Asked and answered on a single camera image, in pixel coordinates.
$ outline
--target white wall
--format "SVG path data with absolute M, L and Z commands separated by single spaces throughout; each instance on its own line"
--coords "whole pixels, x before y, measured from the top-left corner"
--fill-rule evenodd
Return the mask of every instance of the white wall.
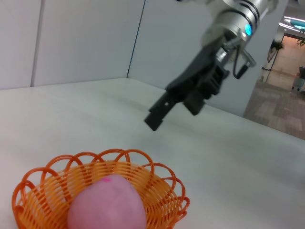
M 47 0 L 34 85 L 126 77 L 144 0 Z
M 209 105 L 243 115 L 286 4 L 287 0 L 279 2 L 277 10 L 266 16 L 248 44 L 247 50 L 257 66 L 241 80 L 229 76 L 221 93 L 207 101 Z M 147 0 L 129 77 L 164 88 L 179 76 L 201 48 L 202 34 L 212 22 L 207 10 L 193 2 Z
M 41 0 L 0 1 L 0 89 L 29 87 Z

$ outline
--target basket rim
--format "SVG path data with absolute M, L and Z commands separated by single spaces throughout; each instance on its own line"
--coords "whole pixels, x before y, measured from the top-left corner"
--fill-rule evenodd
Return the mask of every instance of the basket rim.
M 119 153 L 119 155 L 114 160 L 104 160 L 102 158 L 102 156 L 107 155 L 107 154 L 111 154 L 111 153 Z M 138 154 L 144 156 L 148 160 L 149 163 L 145 164 L 145 165 L 142 165 L 142 166 L 140 166 L 138 164 L 134 164 L 130 160 L 129 153 L 138 153 Z M 92 156 L 93 159 L 92 159 L 91 162 L 83 164 L 83 162 L 80 160 L 80 157 L 82 157 L 82 156 Z M 126 161 L 119 161 L 123 156 L 125 157 Z M 67 163 L 67 166 L 63 170 L 61 170 L 59 172 L 56 172 L 53 169 L 51 169 L 52 165 L 54 165 L 56 162 L 61 161 L 61 160 L 69 160 L 68 163 Z M 76 162 L 78 165 L 71 167 L 73 162 Z M 181 206 L 182 210 L 179 211 L 180 216 L 175 220 L 173 225 L 171 227 L 168 227 L 168 228 L 172 228 L 175 225 L 176 222 L 180 221 L 182 218 L 185 217 L 185 215 L 187 213 L 186 210 L 190 205 L 190 200 L 189 200 L 188 197 L 185 196 L 186 191 L 185 191 L 185 187 L 184 187 L 182 181 L 176 177 L 175 173 L 169 167 L 167 167 L 166 165 L 161 164 L 161 163 L 154 163 L 152 161 L 152 159 L 145 152 L 143 152 L 141 150 L 138 150 L 138 149 L 129 149 L 129 150 L 109 149 L 109 150 L 102 151 L 99 154 L 95 154 L 95 153 L 92 153 L 92 152 L 81 152 L 81 153 L 78 153 L 74 156 L 72 156 L 72 155 L 57 156 L 54 159 L 52 159 L 46 165 L 46 167 L 34 168 L 34 169 L 30 170 L 29 172 L 27 172 L 23 176 L 21 182 L 16 186 L 16 188 L 13 192 L 13 195 L 12 195 L 12 203 L 11 203 L 12 204 L 12 210 L 13 210 L 13 214 L 14 214 L 14 217 L 16 219 L 16 223 L 17 223 L 18 227 L 22 228 L 22 229 L 25 228 L 23 226 L 21 220 L 19 219 L 19 214 L 22 213 L 22 211 L 24 210 L 23 206 L 26 204 L 26 201 L 27 201 L 26 195 L 31 193 L 31 192 L 35 192 L 35 190 L 38 191 L 39 187 L 42 187 L 42 190 L 43 190 L 43 185 L 44 185 L 46 180 L 48 180 L 51 177 L 54 177 L 58 180 L 61 180 L 69 172 L 69 170 L 71 168 L 73 168 L 73 169 L 77 168 L 77 167 L 85 168 L 85 166 L 90 165 L 90 164 L 94 165 L 96 163 L 99 164 L 99 163 L 112 163 L 112 162 L 113 163 L 127 163 L 130 166 L 133 165 L 133 166 L 136 166 L 138 168 L 145 169 L 145 170 L 148 170 L 147 167 L 150 167 L 151 168 L 151 170 L 150 170 L 151 176 L 152 177 L 156 176 L 156 177 L 160 178 L 161 180 L 163 180 L 171 188 L 171 191 L 173 193 L 174 193 L 174 189 L 176 187 L 176 183 L 178 182 L 181 185 L 182 193 L 181 193 L 181 196 L 177 195 L 177 197 L 180 201 L 180 206 Z M 154 173 L 155 172 L 154 167 L 163 167 L 163 168 L 167 169 L 169 171 L 171 177 L 161 178 L 161 177 L 157 176 Z M 28 180 L 29 176 L 33 173 L 36 173 L 36 172 L 42 172 L 41 180 L 40 180 L 40 183 L 38 185 L 34 185 L 31 181 Z M 172 185 L 170 186 L 166 182 L 166 180 L 171 180 Z M 30 191 L 26 192 L 26 190 L 25 190 L 26 187 L 29 187 Z M 19 193 L 20 193 L 20 199 L 17 202 L 17 195 Z

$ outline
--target cable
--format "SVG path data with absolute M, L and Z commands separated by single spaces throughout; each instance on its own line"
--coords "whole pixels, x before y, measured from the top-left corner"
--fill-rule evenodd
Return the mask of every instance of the cable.
M 234 76 L 236 79 L 239 79 L 238 76 L 236 75 L 236 66 L 237 66 L 237 60 L 238 60 L 238 56 L 239 56 L 239 51 L 240 51 L 240 45 L 237 46 L 237 49 L 236 49 L 236 56 L 235 56 L 234 66 L 233 66 L 233 76 Z

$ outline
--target gray carpet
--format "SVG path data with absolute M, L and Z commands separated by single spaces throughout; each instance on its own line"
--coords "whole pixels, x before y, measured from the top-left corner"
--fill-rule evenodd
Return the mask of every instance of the gray carpet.
M 305 96 L 257 83 L 244 118 L 305 140 Z

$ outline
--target blue light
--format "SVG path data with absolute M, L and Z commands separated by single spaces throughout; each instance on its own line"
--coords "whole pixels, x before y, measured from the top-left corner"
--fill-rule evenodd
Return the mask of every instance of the blue light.
M 304 26 L 295 25 L 295 27 L 298 28 L 298 29 L 305 29 Z
M 251 28 L 251 25 L 247 24 L 245 26 L 245 31 L 247 33 L 248 36 L 251 36 L 252 35 L 252 28 Z

